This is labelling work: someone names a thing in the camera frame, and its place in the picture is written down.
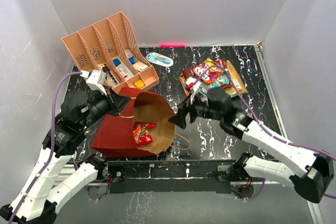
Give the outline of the red brown paper bag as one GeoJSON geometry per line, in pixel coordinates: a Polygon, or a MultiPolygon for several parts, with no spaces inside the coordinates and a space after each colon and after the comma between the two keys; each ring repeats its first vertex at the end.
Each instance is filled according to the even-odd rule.
{"type": "Polygon", "coordinates": [[[161,154],[173,147],[174,115],[168,102],[159,94],[136,88],[119,92],[131,101],[120,116],[106,115],[91,147],[107,157],[145,157],[161,154]]]}

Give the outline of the orange wafer snack packet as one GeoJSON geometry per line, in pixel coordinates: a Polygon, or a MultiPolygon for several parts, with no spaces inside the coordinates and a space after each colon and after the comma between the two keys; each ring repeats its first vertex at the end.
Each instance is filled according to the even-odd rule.
{"type": "Polygon", "coordinates": [[[189,93],[189,90],[188,90],[188,87],[187,87],[186,80],[185,80],[184,76],[180,76],[179,81],[181,83],[181,86],[182,86],[182,89],[183,89],[185,95],[189,96],[190,93],[189,93]]]}

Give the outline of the red chips bag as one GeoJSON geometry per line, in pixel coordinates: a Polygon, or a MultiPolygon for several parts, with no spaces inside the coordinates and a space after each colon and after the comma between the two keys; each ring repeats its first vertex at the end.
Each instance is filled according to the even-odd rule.
{"type": "MultiPolygon", "coordinates": [[[[224,68],[224,69],[227,69],[226,61],[225,61],[224,59],[216,60],[216,61],[214,61],[214,62],[216,63],[216,65],[221,66],[221,67],[224,68]]],[[[193,72],[193,69],[194,69],[194,68],[195,68],[195,67],[191,67],[191,68],[189,68],[189,69],[185,69],[185,70],[182,71],[182,75],[184,76],[185,80],[186,80],[188,77],[198,78],[198,77],[194,74],[194,72],[193,72]]]]}

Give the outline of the orange candy bar pack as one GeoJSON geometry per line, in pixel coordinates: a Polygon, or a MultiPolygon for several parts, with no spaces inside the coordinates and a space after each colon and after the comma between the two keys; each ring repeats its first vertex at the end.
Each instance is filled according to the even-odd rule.
{"type": "Polygon", "coordinates": [[[223,72],[221,68],[216,66],[216,63],[211,60],[205,60],[201,64],[197,65],[193,72],[197,77],[201,77],[201,80],[206,84],[212,84],[223,72]]]}

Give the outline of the teal snack packet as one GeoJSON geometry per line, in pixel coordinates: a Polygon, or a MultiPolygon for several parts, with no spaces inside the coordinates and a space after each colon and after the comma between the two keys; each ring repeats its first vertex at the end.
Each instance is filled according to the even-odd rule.
{"type": "Polygon", "coordinates": [[[227,74],[222,73],[219,77],[217,77],[210,85],[210,88],[230,88],[232,86],[230,79],[227,74]]]}

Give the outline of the gold foil snack bag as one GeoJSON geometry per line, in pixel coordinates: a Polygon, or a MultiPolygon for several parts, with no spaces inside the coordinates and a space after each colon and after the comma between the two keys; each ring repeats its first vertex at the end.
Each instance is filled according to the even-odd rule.
{"type": "MultiPolygon", "coordinates": [[[[240,94],[248,93],[247,88],[245,87],[245,84],[242,81],[240,75],[229,60],[226,60],[226,66],[230,75],[230,79],[233,82],[234,86],[237,88],[237,90],[240,92],[240,94]]],[[[226,88],[225,92],[229,94],[232,98],[238,96],[234,87],[226,88]]]]}

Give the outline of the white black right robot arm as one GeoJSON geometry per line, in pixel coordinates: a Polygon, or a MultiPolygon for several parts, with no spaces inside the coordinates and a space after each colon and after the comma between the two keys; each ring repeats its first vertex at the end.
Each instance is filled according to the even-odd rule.
{"type": "Polygon", "coordinates": [[[194,122],[198,117],[218,120],[227,134],[266,151],[275,161],[244,153],[232,165],[240,180],[263,178],[292,188],[312,203],[319,203],[334,178],[333,160],[324,151],[298,146],[270,130],[250,113],[236,107],[221,88],[208,91],[206,100],[190,94],[179,105],[169,122],[184,129],[186,117],[194,122]]]}

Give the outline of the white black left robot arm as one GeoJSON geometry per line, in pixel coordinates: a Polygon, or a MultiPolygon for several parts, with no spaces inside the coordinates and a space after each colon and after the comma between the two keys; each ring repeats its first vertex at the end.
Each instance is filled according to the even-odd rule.
{"type": "Polygon", "coordinates": [[[54,223],[60,210],[78,191],[94,180],[104,181],[109,173],[106,162],[91,155],[68,178],[54,185],[86,138],[85,131],[107,114],[119,116],[130,101],[129,96],[112,89],[107,94],[69,93],[52,121],[25,186],[12,203],[1,207],[1,217],[9,223],[54,223]]]}

